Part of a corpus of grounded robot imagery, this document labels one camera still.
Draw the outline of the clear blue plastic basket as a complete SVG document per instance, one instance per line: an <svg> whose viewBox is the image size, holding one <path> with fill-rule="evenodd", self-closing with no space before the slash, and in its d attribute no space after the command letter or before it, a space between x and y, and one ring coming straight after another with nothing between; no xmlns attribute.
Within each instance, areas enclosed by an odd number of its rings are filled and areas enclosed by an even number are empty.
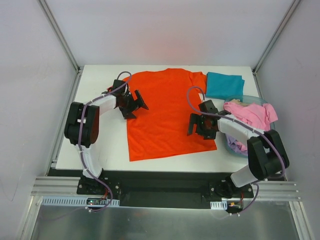
<svg viewBox="0 0 320 240"><path fill-rule="evenodd" d="M259 98L259 97L254 97L254 96L248 96L248 95L232 95L228 97L224 103L234 101L242 106L247 106L252 103L256 103L258 105L263 105L263 104L268 104L265 100ZM275 122L270 124L270 129L275 129Z"/></svg>

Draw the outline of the folded teal t-shirt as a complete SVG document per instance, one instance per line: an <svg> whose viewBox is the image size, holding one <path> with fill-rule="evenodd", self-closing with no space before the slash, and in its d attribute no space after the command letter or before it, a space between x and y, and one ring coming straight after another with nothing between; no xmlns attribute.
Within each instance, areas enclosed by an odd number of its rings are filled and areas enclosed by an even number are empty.
<svg viewBox="0 0 320 240"><path fill-rule="evenodd" d="M241 75L207 73L206 97L225 100L233 95L243 95L245 80Z"/></svg>

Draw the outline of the orange t-shirt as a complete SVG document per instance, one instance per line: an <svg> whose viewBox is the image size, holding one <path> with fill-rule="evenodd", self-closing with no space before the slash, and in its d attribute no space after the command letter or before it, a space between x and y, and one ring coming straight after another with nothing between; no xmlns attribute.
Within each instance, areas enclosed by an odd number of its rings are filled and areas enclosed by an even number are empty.
<svg viewBox="0 0 320 240"><path fill-rule="evenodd" d="M214 140L187 135L190 114L201 102L207 77L182 68L143 71L132 75L131 92L138 90L148 106L126 122L131 162L217 150Z"/></svg>

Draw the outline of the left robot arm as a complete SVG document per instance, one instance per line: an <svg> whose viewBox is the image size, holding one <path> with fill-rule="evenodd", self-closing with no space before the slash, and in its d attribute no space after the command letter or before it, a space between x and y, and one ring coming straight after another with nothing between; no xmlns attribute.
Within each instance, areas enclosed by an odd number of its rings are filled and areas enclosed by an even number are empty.
<svg viewBox="0 0 320 240"><path fill-rule="evenodd" d="M87 103L74 101L69 107L64 136L76 148L82 164L82 175L91 179L88 188L96 195L102 194L106 188L105 181L99 178L103 167L95 148L100 116L118 108L125 120L136 119L134 111L149 108L138 90L134 94L130 92L128 83L115 79L112 86L98 97Z"/></svg>

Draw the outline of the lavender t-shirt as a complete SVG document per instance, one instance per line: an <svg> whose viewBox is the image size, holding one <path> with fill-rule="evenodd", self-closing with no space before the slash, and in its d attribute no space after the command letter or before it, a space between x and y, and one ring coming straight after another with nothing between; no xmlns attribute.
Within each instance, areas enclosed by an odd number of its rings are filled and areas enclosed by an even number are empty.
<svg viewBox="0 0 320 240"><path fill-rule="evenodd" d="M231 151L233 151L235 154L248 156L248 148L243 143L228 134L226 134L225 137L226 144Z"/></svg>

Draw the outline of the pink t-shirt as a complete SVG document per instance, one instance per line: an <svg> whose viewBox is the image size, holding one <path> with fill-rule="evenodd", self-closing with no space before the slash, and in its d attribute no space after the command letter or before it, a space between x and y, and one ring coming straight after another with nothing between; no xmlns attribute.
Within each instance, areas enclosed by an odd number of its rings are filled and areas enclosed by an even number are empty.
<svg viewBox="0 0 320 240"><path fill-rule="evenodd" d="M232 100L225 102L223 109L249 126L264 131L269 131L271 124L278 120L275 109L269 103L264 103L263 105L251 103L243 106Z"/></svg>

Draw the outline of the aluminium frame rail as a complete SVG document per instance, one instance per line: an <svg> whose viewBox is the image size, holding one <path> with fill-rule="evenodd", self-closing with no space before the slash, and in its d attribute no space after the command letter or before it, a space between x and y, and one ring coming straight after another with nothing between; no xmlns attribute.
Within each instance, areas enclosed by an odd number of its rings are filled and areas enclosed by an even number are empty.
<svg viewBox="0 0 320 240"><path fill-rule="evenodd" d="M33 196L76 196L79 177L38 176L31 194ZM251 192L258 191L258 201L301 202L303 200L298 184L292 181L261 181L252 186Z"/></svg>

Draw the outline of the right frame post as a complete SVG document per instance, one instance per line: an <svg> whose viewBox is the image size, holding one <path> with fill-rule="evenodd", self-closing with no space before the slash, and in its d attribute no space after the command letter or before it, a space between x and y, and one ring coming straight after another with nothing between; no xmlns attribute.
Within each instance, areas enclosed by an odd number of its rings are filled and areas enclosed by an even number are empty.
<svg viewBox="0 0 320 240"><path fill-rule="evenodd" d="M278 39L280 38L281 34L285 30L286 26L288 25L289 21L293 17L294 13L296 12L297 8L301 4L302 0L293 0L288 9L286 10L283 18L281 19L279 25L277 26L275 32L273 33L272 37L270 38L268 44L266 45L265 49L262 52L257 64L252 69L252 74L254 76L257 75L258 71L262 67L263 63L267 59L268 55L271 53L272 49L274 48L275 44L277 43Z"/></svg>

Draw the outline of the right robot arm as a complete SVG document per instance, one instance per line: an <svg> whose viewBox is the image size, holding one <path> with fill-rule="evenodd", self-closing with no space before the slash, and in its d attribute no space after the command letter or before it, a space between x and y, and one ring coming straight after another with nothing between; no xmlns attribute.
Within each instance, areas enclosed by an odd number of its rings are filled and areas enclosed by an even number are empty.
<svg viewBox="0 0 320 240"><path fill-rule="evenodd" d="M279 133L248 125L231 112L218 111L211 100L199 104L189 116L187 135L196 133L205 140L214 140L218 132L235 138L247 148L247 165L231 173L214 187L222 198L234 198L243 187L268 178L281 178L290 161Z"/></svg>

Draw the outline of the frame post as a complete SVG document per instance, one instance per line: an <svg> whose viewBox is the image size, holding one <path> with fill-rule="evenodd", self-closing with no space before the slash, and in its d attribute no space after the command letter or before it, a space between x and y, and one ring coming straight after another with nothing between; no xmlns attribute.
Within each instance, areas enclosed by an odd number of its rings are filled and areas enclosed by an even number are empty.
<svg viewBox="0 0 320 240"><path fill-rule="evenodd" d="M37 0L41 10L43 11L49 25L51 26L55 36L57 37L64 53L66 54L69 62L71 63L73 69L75 70L76 73L80 71L80 66L74 56L74 54L71 51L71 48L69 44L67 43L65 36L63 32L61 31L61 28L59 27L59 24L50 8L46 0Z"/></svg>
<svg viewBox="0 0 320 240"><path fill-rule="evenodd" d="M257 64L252 69L252 74L254 76L257 75L258 71L262 67L263 63L267 59L268 55L271 53L272 49L274 48L275 44L277 43L278 39L280 38L281 34L285 30L286 26L288 25L289 21L293 17L294 13L296 12L297 8L301 4L302 0L293 0L288 9L286 10L283 18L281 19L279 25L277 26L275 32L273 33L272 37L270 38L268 44L266 45L265 49L262 52Z"/></svg>

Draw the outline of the left frame post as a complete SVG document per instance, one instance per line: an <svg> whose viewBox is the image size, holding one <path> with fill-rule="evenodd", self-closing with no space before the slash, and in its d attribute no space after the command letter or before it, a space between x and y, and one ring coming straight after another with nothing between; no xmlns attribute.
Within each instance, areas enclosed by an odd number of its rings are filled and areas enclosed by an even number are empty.
<svg viewBox="0 0 320 240"><path fill-rule="evenodd" d="M37 0L41 10L43 11L49 25L51 26L55 36L57 37L64 53L66 54L69 62L71 63L73 69L75 70L76 73L80 71L80 66L74 56L74 54L71 51L71 48L69 44L67 43L65 36L63 32L61 31L61 28L59 27L59 24L50 8L46 0Z"/></svg>

